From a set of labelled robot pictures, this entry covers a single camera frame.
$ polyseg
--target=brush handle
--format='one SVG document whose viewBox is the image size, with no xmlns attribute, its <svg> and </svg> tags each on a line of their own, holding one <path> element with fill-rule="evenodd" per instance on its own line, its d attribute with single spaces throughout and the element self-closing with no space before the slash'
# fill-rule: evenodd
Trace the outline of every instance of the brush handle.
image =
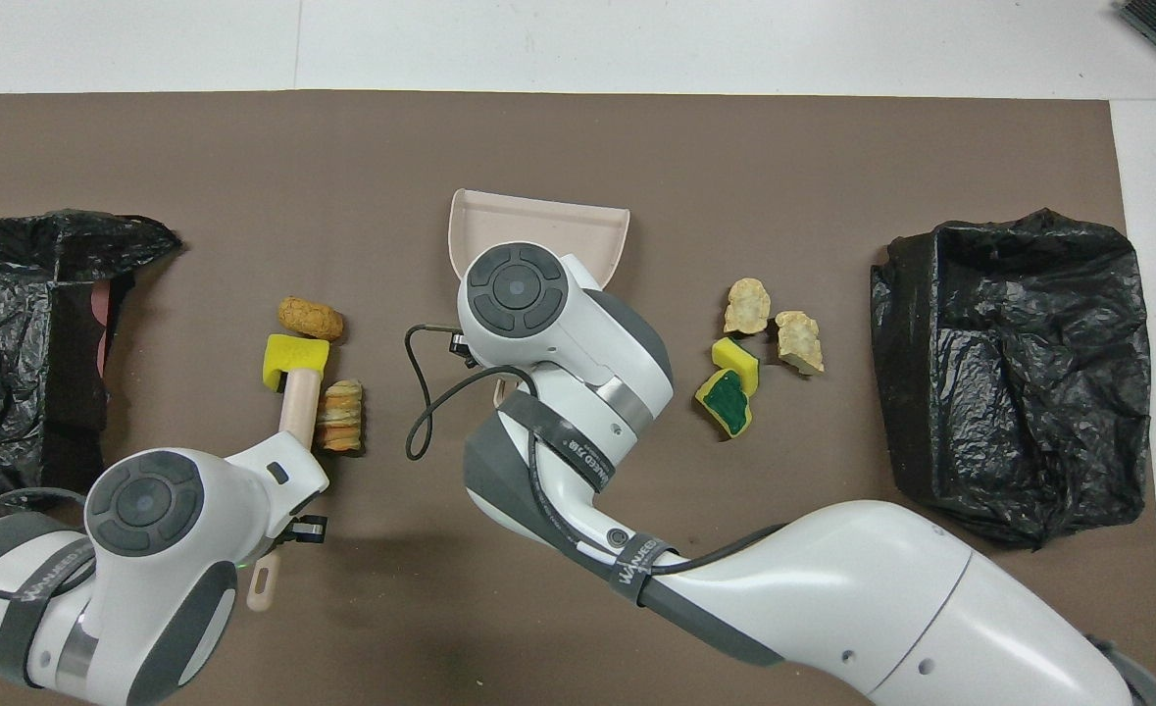
<svg viewBox="0 0 1156 706">
<path fill-rule="evenodd" d="M 286 394 L 281 397 L 281 424 L 277 431 L 287 431 L 304 448 L 312 447 L 312 434 L 317 425 L 317 402 L 320 399 L 320 371 L 312 367 L 295 367 L 286 374 Z M 251 611 L 264 612 L 273 605 L 276 581 L 281 577 L 281 547 L 268 551 L 251 571 L 246 607 Z"/>
</svg>

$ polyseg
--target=pink dustpan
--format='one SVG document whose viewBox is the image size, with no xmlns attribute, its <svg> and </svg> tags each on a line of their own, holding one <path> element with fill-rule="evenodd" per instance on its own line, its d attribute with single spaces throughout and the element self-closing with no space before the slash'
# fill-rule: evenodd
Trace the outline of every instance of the pink dustpan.
<svg viewBox="0 0 1156 706">
<path fill-rule="evenodd" d="M 628 209 L 461 188 L 451 200 L 447 247 L 455 276 L 464 276 L 468 265 L 489 247 L 518 240 L 536 243 L 560 258 L 577 255 L 603 287 L 617 272 L 629 226 Z"/>
</svg>

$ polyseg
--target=brown paper mat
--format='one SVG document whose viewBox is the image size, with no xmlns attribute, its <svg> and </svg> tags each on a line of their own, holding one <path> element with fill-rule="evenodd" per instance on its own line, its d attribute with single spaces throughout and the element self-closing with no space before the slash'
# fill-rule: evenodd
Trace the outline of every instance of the brown paper mat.
<svg viewBox="0 0 1156 706">
<path fill-rule="evenodd" d="M 287 547 L 272 612 L 238 609 L 171 703 L 865 703 L 805 667 L 762 670 L 615 597 L 483 518 L 461 441 L 488 384 L 403 460 L 420 394 L 401 339 L 455 321 L 457 188 L 629 207 L 609 291 L 662 335 L 677 391 L 600 508 L 699 555 L 832 501 L 903 501 L 868 340 L 868 267 L 949 218 L 1048 206 L 1122 229 L 1106 104 L 519 94 L 0 95 L 0 216 L 143 214 L 188 250 L 126 300 L 108 362 L 108 460 L 151 446 L 228 455 L 275 429 L 260 385 L 286 295 L 349 334 L 329 379 L 366 388 L 363 459 L 327 465 L 324 547 Z M 815 317 L 825 374 L 762 367 L 753 428 L 718 443 L 690 401 L 726 288 L 757 276 Z M 465 374 L 421 340 L 435 388 Z M 762 357 L 771 357 L 769 344 Z M 1156 675 L 1156 514 L 993 555 L 1079 629 Z M 783 611 L 809 611 L 783 605 Z M 877 625 L 869 630 L 876 631 Z M 0 681 L 0 703 L 66 703 Z"/>
</svg>

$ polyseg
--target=trash bag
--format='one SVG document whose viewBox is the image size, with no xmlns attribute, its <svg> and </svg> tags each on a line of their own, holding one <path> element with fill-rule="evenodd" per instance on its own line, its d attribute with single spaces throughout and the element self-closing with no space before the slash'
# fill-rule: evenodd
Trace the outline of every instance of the trash bag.
<svg viewBox="0 0 1156 706">
<path fill-rule="evenodd" d="M 102 473 L 102 365 L 119 304 L 134 269 L 179 245 L 139 216 L 0 218 L 0 492 L 84 492 Z"/>
<path fill-rule="evenodd" d="M 1103 224 L 1039 210 L 896 238 L 872 272 L 896 486 L 1011 547 L 1139 518 L 1146 321 L 1134 248 Z"/>
</svg>

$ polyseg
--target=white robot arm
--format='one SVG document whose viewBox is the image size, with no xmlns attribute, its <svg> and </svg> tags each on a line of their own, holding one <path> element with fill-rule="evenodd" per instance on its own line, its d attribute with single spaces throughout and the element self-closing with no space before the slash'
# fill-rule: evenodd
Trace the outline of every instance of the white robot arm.
<svg viewBox="0 0 1156 706">
<path fill-rule="evenodd" d="M 329 485 L 282 432 L 229 459 L 188 448 L 119 461 L 89 491 L 88 536 L 47 517 L 0 518 L 0 675 L 103 706 L 160 703 L 216 647 L 236 567 Z"/>
<path fill-rule="evenodd" d="M 731 656 L 814 666 L 879 705 L 1156 703 L 1156 679 L 1125 678 L 1002 568 L 887 501 L 821 508 L 694 562 L 670 553 L 594 508 L 673 396 L 652 327 L 577 259 L 527 243 L 480 255 L 457 306 L 475 361 L 524 367 L 538 393 L 512 393 L 468 438 L 472 500 L 624 597 Z"/>
</svg>

